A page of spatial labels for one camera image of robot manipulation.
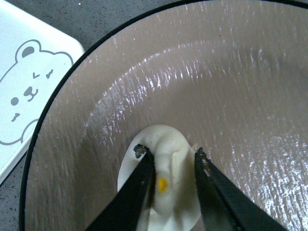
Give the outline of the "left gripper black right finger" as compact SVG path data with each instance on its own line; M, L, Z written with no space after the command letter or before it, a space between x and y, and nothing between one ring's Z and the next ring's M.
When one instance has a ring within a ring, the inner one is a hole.
M244 195L200 147L194 170L202 220L207 231L284 231L281 224Z

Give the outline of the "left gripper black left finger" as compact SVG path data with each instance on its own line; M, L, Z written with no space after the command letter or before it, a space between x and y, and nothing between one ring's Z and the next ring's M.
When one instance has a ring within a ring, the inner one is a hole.
M141 161L108 206L86 228L88 231L146 231L154 196L155 167L150 149L137 144Z

